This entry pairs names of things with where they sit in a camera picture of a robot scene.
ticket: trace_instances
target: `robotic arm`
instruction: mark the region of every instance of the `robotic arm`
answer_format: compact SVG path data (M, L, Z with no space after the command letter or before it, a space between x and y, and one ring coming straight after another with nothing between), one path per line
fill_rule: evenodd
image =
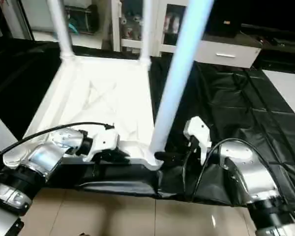
M199 118L187 122L185 136L194 136L203 150L211 147L209 128ZM258 153L239 141L222 143L217 152L219 165L227 170L236 187L237 198L246 205L257 228L257 236L295 236L295 223L289 212L282 211L282 196L268 169L260 162Z
M114 150L118 134L114 129L99 132L94 138L87 132L64 128L50 133L22 157L15 169L6 169L0 175L0 236L15 236L24 226L19 216L26 214L32 200L56 171L64 156L91 161L104 150Z

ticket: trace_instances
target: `beige floor tile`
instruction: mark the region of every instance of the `beige floor tile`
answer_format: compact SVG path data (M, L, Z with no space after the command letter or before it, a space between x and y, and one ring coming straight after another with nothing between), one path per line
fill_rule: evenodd
M248 236L236 208L156 201L155 236Z
M154 236L155 200L68 190L51 236Z
M20 236L48 236L65 194L64 189L42 189L27 214Z
M255 224L254 224L254 222L252 221L252 219L250 217L248 209L247 208L238 208L237 210L242 214L242 216L245 219L249 235L250 236L255 236L256 235L255 234L256 227L255 227Z

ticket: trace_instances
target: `black tablecloth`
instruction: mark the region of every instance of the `black tablecloth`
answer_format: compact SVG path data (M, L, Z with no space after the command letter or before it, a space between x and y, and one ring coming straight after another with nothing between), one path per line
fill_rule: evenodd
M84 47L74 47L74 51L84 56L136 58ZM154 117L170 60L152 58L149 77ZM57 43L0 39L0 118L17 138L24 134L59 65ZM158 154L166 160L159 171L151 172L141 165L62 165L49 184L186 201L182 194L181 161L171 160L183 158L187 141L182 131L193 116L200 116L208 124L212 141L236 137L256 146L295 207L295 114L262 71L200 63L193 65L167 153ZM192 158L187 170L187 192L192 191L199 171L197 159ZM238 206L232 192L228 173L211 164L195 201Z

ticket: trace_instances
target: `glass cabinet door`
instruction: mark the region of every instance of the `glass cabinet door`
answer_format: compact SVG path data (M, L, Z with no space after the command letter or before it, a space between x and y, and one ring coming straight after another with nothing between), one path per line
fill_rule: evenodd
M158 56L173 53L188 0L161 0L158 10L156 40Z

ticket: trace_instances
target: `wrinkled black fabric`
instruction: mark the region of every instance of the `wrinkled black fabric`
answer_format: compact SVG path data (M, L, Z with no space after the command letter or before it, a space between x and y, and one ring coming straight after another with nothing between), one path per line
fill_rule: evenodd
M84 47L78 55L135 59L135 56ZM60 65L57 43L0 40L0 117L22 137ZM152 58L150 90L154 117L160 103L170 58ZM84 191L188 201L182 194L181 165L187 140L185 122L200 116L211 140L229 137L252 143L268 161L291 205L295 207L295 114L262 71L194 63L159 171L141 165L61 165L50 186ZM187 168L190 196L201 168L195 153ZM229 173L211 164L196 202L238 206Z

